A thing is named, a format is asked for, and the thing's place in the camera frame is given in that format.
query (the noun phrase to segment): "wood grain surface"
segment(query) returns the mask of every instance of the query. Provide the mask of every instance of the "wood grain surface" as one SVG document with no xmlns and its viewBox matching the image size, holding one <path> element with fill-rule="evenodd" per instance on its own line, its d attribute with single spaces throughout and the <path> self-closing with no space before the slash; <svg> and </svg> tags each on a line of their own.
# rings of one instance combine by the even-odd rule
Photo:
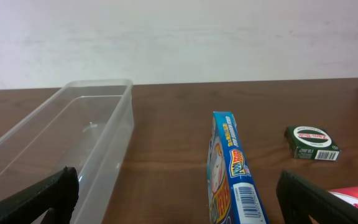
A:
<svg viewBox="0 0 358 224">
<path fill-rule="evenodd" d="M 0 136 L 57 89 L 0 91 Z M 206 159 L 213 111 L 232 111 L 271 223 L 290 169 L 324 189 L 358 186 L 358 78 L 137 85 L 135 129 L 104 223 L 209 223 Z M 336 162 L 292 159 L 285 127 L 326 128 Z"/>
</svg>

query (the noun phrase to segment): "brown wooden panel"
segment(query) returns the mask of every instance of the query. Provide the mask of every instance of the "brown wooden panel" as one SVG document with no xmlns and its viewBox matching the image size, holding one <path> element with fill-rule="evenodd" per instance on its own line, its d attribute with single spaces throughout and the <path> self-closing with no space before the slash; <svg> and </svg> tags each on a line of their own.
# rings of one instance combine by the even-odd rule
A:
<svg viewBox="0 0 358 224">
<path fill-rule="evenodd" d="M 0 91 L 0 136 L 55 91 Z M 324 189 L 358 185 L 358 78 L 137 85 L 132 92 L 135 130 L 104 223 L 209 223 L 212 111 L 234 113 L 272 223 L 283 223 L 275 196 L 282 169 Z M 342 149 L 338 161 L 292 159 L 288 125 L 326 128 Z"/>
</svg>

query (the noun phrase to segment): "wall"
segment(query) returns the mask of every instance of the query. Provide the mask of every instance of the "wall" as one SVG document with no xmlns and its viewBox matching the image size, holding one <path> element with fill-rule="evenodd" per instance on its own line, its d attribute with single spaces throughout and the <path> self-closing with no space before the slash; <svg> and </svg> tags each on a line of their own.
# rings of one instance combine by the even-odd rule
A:
<svg viewBox="0 0 358 224">
<path fill-rule="evenodd" d="M 358 77 L 358 0 L 0 0 L 0 88 Z"/>
</svg>

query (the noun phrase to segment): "wooden table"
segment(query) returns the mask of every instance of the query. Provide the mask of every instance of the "wooden table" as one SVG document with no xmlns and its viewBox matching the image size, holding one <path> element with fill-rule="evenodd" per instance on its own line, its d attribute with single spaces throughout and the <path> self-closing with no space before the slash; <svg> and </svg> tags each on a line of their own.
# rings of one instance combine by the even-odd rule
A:
<svg viewBox="0 0 358 224">
<path fill-rule="evenodd" d="M 57 89 L 0 90 L 0 136 Z M 271 223 L 283 169 L 324 189 L 358 185 L 358 78 L 137 85 L 135 130 L 104 223 L 209 223 L 206 159 L 213 111 L 232 111 Z M 326 128 L 336 162 L 292 159 L 289 125 Z"/>
</svg>

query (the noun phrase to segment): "blue cardboard box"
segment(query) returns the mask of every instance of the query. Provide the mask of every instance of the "blue cardboard box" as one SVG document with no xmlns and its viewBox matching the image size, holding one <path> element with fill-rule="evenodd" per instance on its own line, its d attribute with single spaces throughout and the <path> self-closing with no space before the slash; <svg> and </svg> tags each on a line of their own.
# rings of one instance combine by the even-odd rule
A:
<svg viewBox="0 0 358 224">
<path fill-rule="evenodd" d="M 231 112 L 214 112 L 207 161 L 211 223 L 269 223 Z"/>
</svg>

